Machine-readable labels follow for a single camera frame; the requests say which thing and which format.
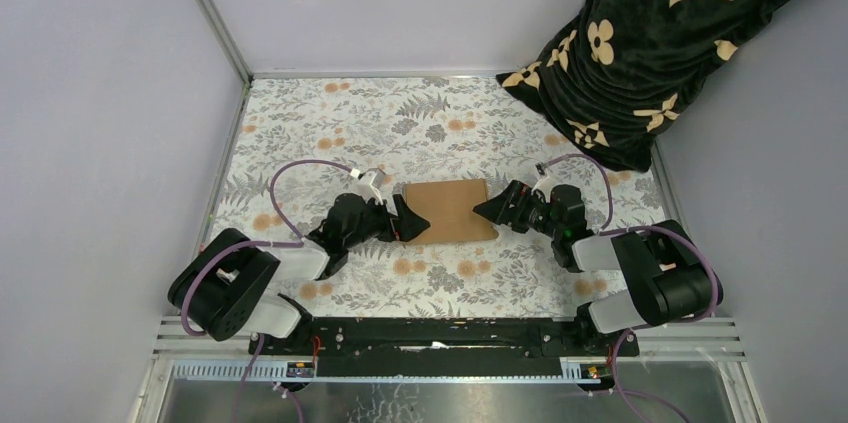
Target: reflective metal surface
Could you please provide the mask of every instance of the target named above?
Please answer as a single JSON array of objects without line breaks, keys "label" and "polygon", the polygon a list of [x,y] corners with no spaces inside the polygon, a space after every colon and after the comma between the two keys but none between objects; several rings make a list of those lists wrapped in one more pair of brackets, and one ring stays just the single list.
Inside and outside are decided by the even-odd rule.
[{"label": "reflective metal surface", "polygon": [[[710,363],[620,367],[626,388],[671,401],[695,423],[733,421],[721,377]],[[237,388],[236,382],[175,380],[162,421],[229,422]],[[639,421],[619,396],[590,398],[573,385],[315,383],[297,396],[307,423]],[[633,400],[654,423],[681,421],[656,403]],[[238,421],[296,422],[297,412],[271,385],[248,383]]]}]

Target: brown box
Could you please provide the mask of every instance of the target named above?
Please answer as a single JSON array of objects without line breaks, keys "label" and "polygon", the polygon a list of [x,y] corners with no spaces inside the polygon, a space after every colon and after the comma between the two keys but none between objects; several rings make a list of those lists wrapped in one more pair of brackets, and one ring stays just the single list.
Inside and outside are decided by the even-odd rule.
[{"label": "brown box", "polygon": [[430,228],[410,245],[494,240],[498,232],[472,209],[489,199],[486,180],[409,183],[404,189],[409,208],[430,222]]}]

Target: brown cardboard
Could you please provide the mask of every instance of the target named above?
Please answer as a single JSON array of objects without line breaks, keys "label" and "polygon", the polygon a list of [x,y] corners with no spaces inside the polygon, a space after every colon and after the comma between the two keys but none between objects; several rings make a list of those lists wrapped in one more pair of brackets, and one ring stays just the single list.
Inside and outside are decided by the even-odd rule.
[{"label": "brown cardboard", "polygon": [[430,228],[410,245],[494,240],[498,232],[472,209],[488,200],[486,180],[409,183],[404,187],[409,208],[430,222]]}]

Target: black blanket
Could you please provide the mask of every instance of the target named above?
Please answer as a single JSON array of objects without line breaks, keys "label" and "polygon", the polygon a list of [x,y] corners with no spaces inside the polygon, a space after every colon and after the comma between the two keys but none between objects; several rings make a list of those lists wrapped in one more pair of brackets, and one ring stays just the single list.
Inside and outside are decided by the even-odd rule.
[{"label": "black blanket", "polygon": [[612,170],[647,171],[656,135],[789,0],[586,0],[534,63],[498,76]]}]

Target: gray wall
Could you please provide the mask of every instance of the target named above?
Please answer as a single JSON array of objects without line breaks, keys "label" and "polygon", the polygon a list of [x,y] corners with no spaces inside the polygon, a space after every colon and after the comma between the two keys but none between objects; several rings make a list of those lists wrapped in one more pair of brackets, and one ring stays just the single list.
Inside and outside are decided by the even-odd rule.
[{"label": "gray wall", "polygon": [[796,0],[660,138],[772,423],[845,421],[848,0]]},{"label": "gray wall", "polygon": [[0,0],[0,421],[124,421],[239,82],[193,0]]},{"label": "gray wall", "polygon": [[215,0],[257,72],[491,72],[530,63],[584,0]]}]

